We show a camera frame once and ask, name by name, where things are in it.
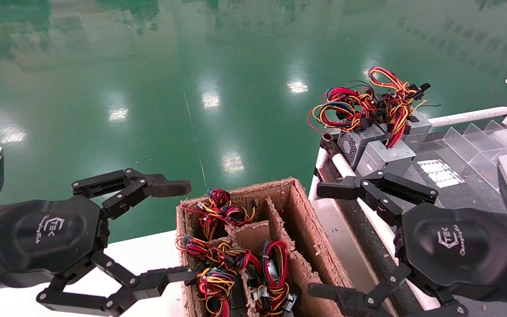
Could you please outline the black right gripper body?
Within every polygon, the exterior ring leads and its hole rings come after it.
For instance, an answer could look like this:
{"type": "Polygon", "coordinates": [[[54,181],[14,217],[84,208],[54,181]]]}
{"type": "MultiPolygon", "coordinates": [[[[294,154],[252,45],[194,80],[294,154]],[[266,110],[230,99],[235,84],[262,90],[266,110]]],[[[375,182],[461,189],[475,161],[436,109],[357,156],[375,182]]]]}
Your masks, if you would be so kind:
{"type": "Polygon", "coordinates": [[[427,295],[507,303],[507,215],[421,203],[400,217],[397,257],[427,295]]]}

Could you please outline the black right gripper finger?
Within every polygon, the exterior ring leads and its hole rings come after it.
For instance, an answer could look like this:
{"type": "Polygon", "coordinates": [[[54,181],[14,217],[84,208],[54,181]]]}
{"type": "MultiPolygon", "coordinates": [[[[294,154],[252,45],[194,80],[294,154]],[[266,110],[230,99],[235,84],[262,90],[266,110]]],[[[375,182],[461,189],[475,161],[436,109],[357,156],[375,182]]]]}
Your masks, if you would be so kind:
{"type": "MultiPolygon", "coordinates": [[[[399,288],[404,280],[411,277],[408,265],[400,264],[386,278],[382,279],[369,294],[354,288],[328,284],[309,283],[309,295],[336,302],[342,315],[347,317],[392,317],[381,309],[382,302],[399,288]]],[[[441,303],[436,309],[410,314],[410,317],[466,317],[467,308],[450,293],[434,292],[441,303]]]]}
{"type": "Polygon", "coordinates": [[[389,225],[400,225],[403,213],[392,197],[414,205],[435,203],[438,197],[434,188],[382,170],[362,177],[347,176],[339,183],[320,182],[316,194],[335,200],[361,199],[389,225]]]}

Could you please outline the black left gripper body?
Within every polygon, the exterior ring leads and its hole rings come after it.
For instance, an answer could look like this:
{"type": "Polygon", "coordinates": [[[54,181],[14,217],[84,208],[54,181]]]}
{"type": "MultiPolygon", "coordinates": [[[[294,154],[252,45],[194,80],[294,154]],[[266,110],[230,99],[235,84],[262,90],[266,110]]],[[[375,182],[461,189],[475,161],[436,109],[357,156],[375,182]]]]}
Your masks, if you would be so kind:
{"type": "Polygon", "coordinates": [[[28,288],[54,277],[72,284],[107,246],[108,222],[83,196],[0,205],[0,288],[28,288]]]}

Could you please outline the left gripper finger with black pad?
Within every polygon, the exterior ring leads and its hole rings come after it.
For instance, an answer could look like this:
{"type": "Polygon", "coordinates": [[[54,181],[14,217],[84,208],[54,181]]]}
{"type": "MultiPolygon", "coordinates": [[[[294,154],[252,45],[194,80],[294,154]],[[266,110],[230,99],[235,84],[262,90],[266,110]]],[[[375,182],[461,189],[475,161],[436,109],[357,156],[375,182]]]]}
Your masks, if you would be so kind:
{"type": "Polygon", "coordinates": [[[70,273],[56,275],[39,295],[37,302],[49,310],[103,317],[119,317],[139,300],[161,297],[170,283],[190,281],[196,273],[189,266],[153,269],[134,275],[102,251],[76,263],[70,273]],[[77,278],[99,268],[121,287],[108,297],[64,291],[77,278]]]}

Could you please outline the left gripper finger dusty pad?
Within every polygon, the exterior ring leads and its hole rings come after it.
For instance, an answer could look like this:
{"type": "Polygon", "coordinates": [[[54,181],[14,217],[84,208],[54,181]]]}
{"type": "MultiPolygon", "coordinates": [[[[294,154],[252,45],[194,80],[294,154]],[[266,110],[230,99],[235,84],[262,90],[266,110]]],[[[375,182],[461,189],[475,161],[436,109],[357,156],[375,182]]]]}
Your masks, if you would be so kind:
{"type": "Polygon", "coordinates": [[[147,197],[178,197],[191,192],[187,179],[170,181],[163,174],[143,174],[133,168],[112,171],[72,184],[73,195],[88,199],[114,193],[102,204],[105,219],[117,219],[147,197]]]}

